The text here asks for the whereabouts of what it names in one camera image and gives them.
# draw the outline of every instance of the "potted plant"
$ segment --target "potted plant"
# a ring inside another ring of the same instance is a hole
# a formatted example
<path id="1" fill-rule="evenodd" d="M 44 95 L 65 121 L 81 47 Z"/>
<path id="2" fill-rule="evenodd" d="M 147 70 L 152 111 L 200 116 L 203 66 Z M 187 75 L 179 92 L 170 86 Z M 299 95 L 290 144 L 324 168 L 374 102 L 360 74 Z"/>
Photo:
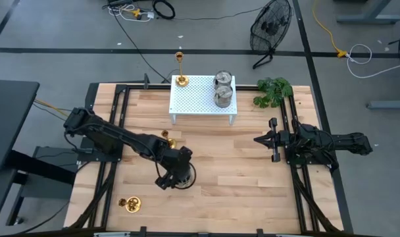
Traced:
<path id="1" fill-rule="evenodd" d="M 259 80 L 257 86 L 264 95 L 255 97 L 253 103 L 262 109 L 269 105 L 272 108 L 280 106 L 284 97 L 293 95 L 291 84 L 285 78 L 265 78 Z"/>

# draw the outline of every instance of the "concrete floor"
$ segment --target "concrete floor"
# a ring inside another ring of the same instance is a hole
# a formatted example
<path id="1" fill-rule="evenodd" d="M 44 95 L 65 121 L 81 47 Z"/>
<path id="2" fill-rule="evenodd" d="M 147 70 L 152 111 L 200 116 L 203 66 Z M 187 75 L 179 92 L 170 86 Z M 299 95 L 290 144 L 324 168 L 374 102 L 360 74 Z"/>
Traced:
<path id="1" fill-rule="evenodd" d="M 224 16 L 260 7 L 267 1 L 170 0 L 180 18 Z M 0 0 L 0 22 L 12 2 Z M 393 26 L 350 26 L 335 21 L 335 14 L 360 13 L 371 2 L 361 5 L 320 1 L 316 13 L 332 30 L 341 49 L 349 50 L 352 45 L 363 43 L 377 53 L 385 53 L 386 47 L 387 53 L 396 53 L 397 45 L 387 43 L 400 37 L 400 22 Z M 21 0 L 0 35 L 0 47 L 133 49 L 114 18 L 101 10 L 104 4 L 101 0 Z M 141 2 L 140 7 L 149 4 Z M 314 22 L 313 1 L 301 0 L 299 4 L 311 51 L 333 52 L 327 33 Z M 400 14 L 400 0 L 392 1 L 383 13 Z M 142 49 L 249 49 L 249 27 L 257 14 L 217 21 L 154 19 L 148 23 L 122 24 Z M 303 51 L 295 18 L 277 50 Z M 173 55 L 150 54 L 145 58 L 163 75 L 177 66 Z M 237 77 L 238 84 L 255 84 L 266 76 L 283 76 L 293 85 L 311 85 L 304 57 L 275 56 L 272 63 L 252 70 L 251 65 L 258 59 L 254 55 L 186 55 L 184 70 L 186 74 L 229 70 Z M 337 153 L 354 231 L 400 236 L 400 111 L 365 108 L 371 100 L 400 99 L 400 69 L 360 80 L 347 71 L 345 59 L 315 57 L 314 63 L 332 133 L 364 132 L 374 149 L 366 157 Z M 353 70 L 357 74 L 371 74 L 399 63 L 398 59 L 374 59 L 365 66 L 353 65 Z M 136 54 L 0 53 L 0 80 L 39 82 L 39 99 L 69 109 L 84 104 L 91 82 L 141 80 L 145 72 L 152 82 L 161 81 Z M 59 119 L 32 108 L 14 148 L 31 155 L 37 145 L 68 147 L 62 125 Z M 9 199 L 13 199 L 14 189 Z M 0 234 L 15 233 L 40 223 L 66 200 L 27 199 L 25 202 L 20 216 L 26 222 L 6 227 L 3 220 L 8 211 L 9 201 L 6 201 L 0 216 Z M 59 229 L 65 211 L 36 231 Z"/>

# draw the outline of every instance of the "small gold object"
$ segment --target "small gold object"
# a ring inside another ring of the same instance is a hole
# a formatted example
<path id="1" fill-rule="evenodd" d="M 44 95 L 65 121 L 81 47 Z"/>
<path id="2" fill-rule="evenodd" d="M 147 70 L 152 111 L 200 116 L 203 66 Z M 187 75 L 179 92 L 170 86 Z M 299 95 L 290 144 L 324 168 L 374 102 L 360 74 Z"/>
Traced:
<path id="1" fill-rule="evenodd" d="M 118 205 L 120 207 L 126 207 L 126 209 L 129 213 L 135 213 L 140 210 L 141 201 L 138 197 L 130 197 L 127 200 L 122 198 L 118 201 Z"/>
<path id="2" fill-rule="evenodd" d="M 175 148 L 176 147 L 176 140 L 172 138 L 168 138 L 169 132 L 166 130 L 162 131 L 162 136 L 168 140 L 168 146 L 169 148 Z"/>
<path id="3" fill-rule="evenodd" d="M 179 86 L 186 86 L 188 85 L 188 77 L 184 76 L 182 74 L 182 58 L 184 57 L 184 54 L 182 52 L 177 52 L 175 54 L 176 60 L 178 61 L 178 63 L 180 64 L 180 75 L 177 76 L 176 78 L 176 84 Z"/>

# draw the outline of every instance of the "electric fan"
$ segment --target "electric fan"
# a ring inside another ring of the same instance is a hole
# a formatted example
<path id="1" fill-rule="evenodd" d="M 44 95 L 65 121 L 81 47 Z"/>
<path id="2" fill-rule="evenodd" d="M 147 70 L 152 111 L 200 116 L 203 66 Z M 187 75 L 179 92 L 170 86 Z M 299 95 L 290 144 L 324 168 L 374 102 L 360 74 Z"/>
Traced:
<path id="1" fill-rule="evenodd" d="M 272 0 L 267 3 L 250 28 L 250 46 L 258 55 L 264 55 L 253 69 L 269 63 L 275 48 L 283 40 L 291 24 L 291 5 L 288 0 Z"/>

